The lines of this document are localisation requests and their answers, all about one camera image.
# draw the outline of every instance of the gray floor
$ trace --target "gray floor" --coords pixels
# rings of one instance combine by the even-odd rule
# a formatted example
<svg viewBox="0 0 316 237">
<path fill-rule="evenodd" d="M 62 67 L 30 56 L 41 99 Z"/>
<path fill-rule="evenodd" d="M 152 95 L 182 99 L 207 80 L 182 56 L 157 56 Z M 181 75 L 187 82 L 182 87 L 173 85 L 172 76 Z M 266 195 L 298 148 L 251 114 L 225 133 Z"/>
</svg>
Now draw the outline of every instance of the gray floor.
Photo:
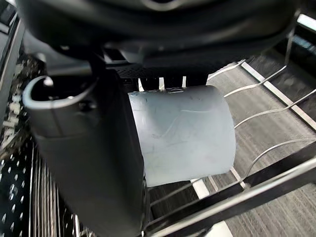
<svg viewBox="0 0 316 237">
<path fill-rule="evenodd" d="M 257 83 L 240 68 L 223 73 L 207 84 L 226 94 L 244 85 Z M 283 104 L 263 87 L 239 92 L 227 97 L 235 123 L 261 111 L 280 108 Z M 236 130 L 237 154 L 234 167 L 240 176 L 251 162 L 267 148 L 292 139 L 316 137 L 292 112 L 264 115 L 248 121 Z M 261 158 L 252 172 L 301 149 L 308 143 L 280 147 Z M 230 172 L 213 176 L 223 187 L 236 180 Z M 227 220 L 232 234 L 243 236 L 316 236 L 316 188 L 307 185 L 300 190 L 271 201 L 240 216 Z"/>
</svg>

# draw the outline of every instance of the metal hook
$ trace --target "metal hook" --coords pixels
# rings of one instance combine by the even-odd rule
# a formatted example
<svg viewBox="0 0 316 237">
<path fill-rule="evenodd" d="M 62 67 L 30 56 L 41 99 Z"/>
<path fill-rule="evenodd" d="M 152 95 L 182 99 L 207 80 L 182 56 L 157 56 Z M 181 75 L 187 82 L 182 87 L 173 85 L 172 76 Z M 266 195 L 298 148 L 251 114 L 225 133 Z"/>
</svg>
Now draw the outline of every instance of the metal hook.
<svg viewBox="0 0 316 237">
<path fill-rule="evenodd" d="M 286 106 L 285 108 L 267 110 L 267 111 L 263 111 L 263 112 L 260 112 L 260 113 L 255 114 L 255 115 L 252 115 L 252 116 L 250 116 L 250 117 L 244 119 L 243 121 L 239 122 L 239 123 L 235 126 L 235 129 L 236 129 L 237 127 L 239 127 L 240 125 L 242 125 L 243 123 L 247 122 L 248 120 L 251 120 L 251 119 L 256 118 L 256 117 L 258 117 L 258 116 L 286 111 L 286 110 L 292 108 L 293 106 L 297 105 L 297 104 L 300 103 L 301 101 L 305 100 L 305 99 L 308 98 L 309 96 L 313 95 L 315 92 L 316 92 L 316 89 L 313 90 L 312 92 L 308 93 L 307 95 L 303 96 L 301 99 L 299 99 L 299 100 L 293 102 L 293 103 L 290 104 L 289 106 Z"/>
</svg>

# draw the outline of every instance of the black plastic object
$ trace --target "black plastic object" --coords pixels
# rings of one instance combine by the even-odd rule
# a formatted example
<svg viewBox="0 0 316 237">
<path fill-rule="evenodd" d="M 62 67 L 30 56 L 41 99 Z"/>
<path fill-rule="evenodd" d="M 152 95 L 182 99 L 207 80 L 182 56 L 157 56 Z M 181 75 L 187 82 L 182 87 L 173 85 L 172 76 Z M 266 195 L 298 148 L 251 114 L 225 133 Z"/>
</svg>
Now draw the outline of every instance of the black plastic object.
<svg viewBox="0 0 316 237">
<path fill-rule="evenodd" d="M 144 163 L 130 102 L 115 80 L 39 77 L 23 102 L 64 200 L 98 236 L 135 237 L 146 219 Z"/>
<path fill-rule="evenodd" d="M 49 45 L 115 42 L 109 47 L 143 55 L 275 36 L 292 23 L 299 2 L 204 0 L 160 12 L 100 0 L 16 1 L 27 28 Z"/>
</svg>

